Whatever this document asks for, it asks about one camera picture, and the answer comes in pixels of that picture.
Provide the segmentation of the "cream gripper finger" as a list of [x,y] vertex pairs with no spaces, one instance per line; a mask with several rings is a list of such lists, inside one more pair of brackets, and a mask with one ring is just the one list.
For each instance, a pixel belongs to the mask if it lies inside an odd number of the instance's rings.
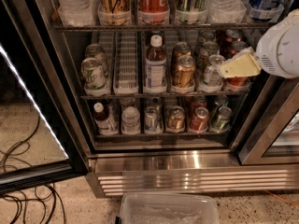
[[252,47],[242,49],[232,59],[217,68],[221,77],[255,77],[261,73],[261,66]]

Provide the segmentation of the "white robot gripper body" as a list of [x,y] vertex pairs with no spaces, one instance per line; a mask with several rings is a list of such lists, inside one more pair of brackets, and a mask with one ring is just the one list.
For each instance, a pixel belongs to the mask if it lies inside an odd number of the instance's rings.
[[268,29],[259,40],[255,53],[266,73],[285,78],[299,77],[299,9]]

